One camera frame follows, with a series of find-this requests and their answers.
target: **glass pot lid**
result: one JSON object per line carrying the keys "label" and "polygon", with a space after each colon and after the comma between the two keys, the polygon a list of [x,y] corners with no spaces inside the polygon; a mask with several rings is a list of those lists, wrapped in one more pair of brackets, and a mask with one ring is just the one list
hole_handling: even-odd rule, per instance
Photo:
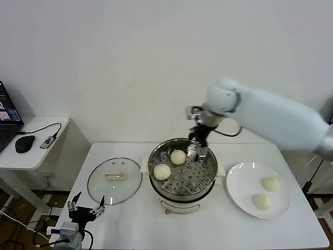
{"label": "glass pot lid", "polygon": [[88,180],[88,192],[93,200],[115,205],[131,198],[142,181],[140,166],[127,158],[112,158],[97,166]]}

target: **black mouse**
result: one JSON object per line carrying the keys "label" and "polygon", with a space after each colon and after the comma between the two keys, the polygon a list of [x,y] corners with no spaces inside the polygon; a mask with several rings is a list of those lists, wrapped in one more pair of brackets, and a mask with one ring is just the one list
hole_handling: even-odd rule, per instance
{"label": "black mouse", "polygon": [[16,140],[15,150],[17,153],[25,153],[31,149],[32,143],[35,140],[34,135],[23,136]]}

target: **table leg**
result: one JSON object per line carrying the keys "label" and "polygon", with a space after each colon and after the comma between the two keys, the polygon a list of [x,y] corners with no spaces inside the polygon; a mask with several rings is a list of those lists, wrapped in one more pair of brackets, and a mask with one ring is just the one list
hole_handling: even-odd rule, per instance
{"label": "table leg", "polygon": [[16,175],[14,171],[3,170],[0,172],[0,178],[10,186],[15,192],[30,202],[40,212],[48,213],[50,207],[35,195],[28,186],[26,186]]}
{"label": "table leg", "polygon": [[323,215],[326,213],[329,213],[333,210],[333,199],[331,199],[329,202],[323,204],[322,206],[319,206],[318,209],[315,211],[316,215]]}
{"label": "table leg", "polygon": [[315,211],[315,214],[318,219],[324,219],[331,233],[333,233],[333,218],[330,211],[333,210],[333,199],[327,203],[323,203],[322,199],[315,198],[314,202],[316,203],[318,209]]}
{"label": "table leg", "polygon": [[2,189],[3,191],[5,191],[10,196],[13,196],[15,199],[19,199],[21,197],[10,186],[8,186],[2,179],[0,179],[0,189]]}

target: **white plate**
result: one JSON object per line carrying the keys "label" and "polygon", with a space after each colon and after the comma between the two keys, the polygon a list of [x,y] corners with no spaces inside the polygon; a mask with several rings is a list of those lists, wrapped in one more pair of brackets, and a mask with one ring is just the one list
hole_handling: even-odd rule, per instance
{"label": "white plate", "polygon": [[[281,182],[280,191],[267,191],[261,184],[265,177],[276,177]],[[227,188],[230,196],[241,209],[261,219],[281,217],[288,212],[291,205],[287,182],[274,170],[256,162],[239,163],[232,167],[227,175]],[[271,209],[262,211],[254,205],[252,197],[260,193],[272,200]]]}

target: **robotic claw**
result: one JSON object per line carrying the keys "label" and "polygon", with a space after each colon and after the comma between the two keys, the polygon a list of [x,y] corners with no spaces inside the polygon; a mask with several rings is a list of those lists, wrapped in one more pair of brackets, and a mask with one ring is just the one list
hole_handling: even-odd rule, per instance
{"label": "robotic claw", "polygon": [[96,220],[105,212],[104,196],[96,208],[76,206],[81,192],[71,202],[67,203],[71,222],[64,222],[60,229],[48,227],[47,234],[60,234],[60,238],[49,244],[37,245],[36,247],[50,246],[54,244],[55,250],[80,250],[81,242],[85,236],[85,226],[88,222]]}

